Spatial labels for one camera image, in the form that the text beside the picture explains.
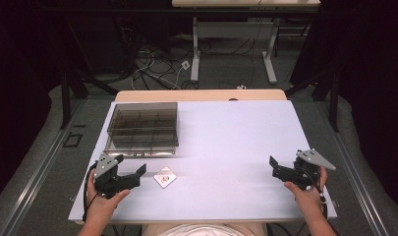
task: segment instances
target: black curtain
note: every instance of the black curtain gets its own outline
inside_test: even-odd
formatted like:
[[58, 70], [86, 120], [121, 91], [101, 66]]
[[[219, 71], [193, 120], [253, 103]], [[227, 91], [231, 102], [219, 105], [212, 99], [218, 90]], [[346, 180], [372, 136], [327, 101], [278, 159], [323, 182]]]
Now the black curtain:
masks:
[[0, 1], [0, 193], [45, 123], [55, 65], [23, 1]]
[[322, 10], [355, 13], [314, 21], [290, 82], [321, 71], [313, 98], [322, 100], [331, 76], [352, 105], [361, 149], [388, 195], [398, 204], [398, 1], [325, 1]]

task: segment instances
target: small white object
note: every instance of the small white object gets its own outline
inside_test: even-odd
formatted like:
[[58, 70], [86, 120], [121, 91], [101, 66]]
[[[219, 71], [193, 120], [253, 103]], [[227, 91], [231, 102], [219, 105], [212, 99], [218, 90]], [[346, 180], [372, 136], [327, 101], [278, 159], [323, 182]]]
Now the small white object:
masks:
[[181, 66], [183, 66], [184, 70], [187, 70], [190, 68], [190, 63], [188, 61], [184, 61], [181, 63]]
[[177, 176], [170, 170], [170, 168], [165, 167], [158, 173], [156, 173], [153, 178], [156, 182], [165, 189], [171, 182], [173, 182]]
[[244, 86], [244, 85], [239, 85], [239, 86], [236, 87], [236, 89], [247, 89], [247, 87]]

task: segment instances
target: wrist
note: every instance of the wrist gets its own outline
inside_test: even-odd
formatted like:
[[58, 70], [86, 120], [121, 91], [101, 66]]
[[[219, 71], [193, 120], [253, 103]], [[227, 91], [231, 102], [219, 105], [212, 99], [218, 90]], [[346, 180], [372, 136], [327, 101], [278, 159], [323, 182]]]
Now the wrist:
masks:
[[309, 221], [317, 221], [317, 220], [324, 220], [323, 212], [320, 208], [316, 208], [310, 211], [306, 211], [303, 213], [304, 218], [307, 222]]
[[95, 236], [95, 235], [101, 235], [103, 233], [103, 227], [99, 227], [99, 224], [86, 221], [85, 225], [83, 225], [82, 230], [79, 233], [79, 236]]

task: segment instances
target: white table surface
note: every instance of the white table surface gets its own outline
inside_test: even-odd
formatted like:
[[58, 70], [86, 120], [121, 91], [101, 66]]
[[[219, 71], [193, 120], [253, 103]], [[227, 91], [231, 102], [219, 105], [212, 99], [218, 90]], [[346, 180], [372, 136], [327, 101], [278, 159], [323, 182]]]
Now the white table surface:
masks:
[[173, 7], [315, 7], [319, 0], [172, 0]]
[[[111, 104], [93, 151], [107, 142]], [[297, 149], [309, 149], [291, 101], [178, 102], [180, 145], [170, 158], [125, 159], [119, 175], [146, 163], [141, 186], [116, 208], [111, 223], [287, 221], [303, 219], [294, 196], [272, 177], [269, 156], [293, 167]], [[169, 167], [177, 179], [162, 189], [153, 175]], [[329, 217], [336, 211], [329, 202]], [[69, 220], [82, 222], [83, 183]]]

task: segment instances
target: hand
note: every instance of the hand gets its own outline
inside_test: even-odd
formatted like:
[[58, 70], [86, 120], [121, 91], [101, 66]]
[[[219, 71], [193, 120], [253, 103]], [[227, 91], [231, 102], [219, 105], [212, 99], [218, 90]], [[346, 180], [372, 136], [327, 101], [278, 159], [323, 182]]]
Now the hand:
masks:
[[[323, 192], [324, 185], [327, 180], [326, 169], [320, 167], [320, 183], [319, 188]], [[302, 212], [306, 223], [309, 227], [312, 236], [335, 236], [331, 225], [324, 218], [321, 212], [321, 201], [318, 190], [315, 187], [311, 187], [309, 190], [301, 190], [297, 185], [292, 182], [285, 182], [284, 186], [287, 187], [296, 198], [297, 206]]]
[[115, 208], [126, 196], [130, 194], [129, 190], [124, 190], [118, 193], [110, 200], [101, 198], [94, 188], [93, 183], [94, 170], [91, 170], [87, 182], [87, 203], [89, 208], [87, 210], [87, 216], [85, 226], [80, 231], [79, 235], [101, 235], [103, 229], [106, 227], [110, 218], [113, 215]]
[[[320, 183], [319, 188], [323, 192], [324, 185], [327, 181], [327, 172], [326, 169], [321, 166], [320, 167]], [[287, 187], [296, 198], [297, 206], [299, 210], [304, 215], [305, 219], [307, 217], [314, 215], [318, 215], [321, 213], [321, 201], [319, 192], [315, 187], [311, 187], [309, 190], [301, 190], [292, 182], [285, 182], [284, 186]]]

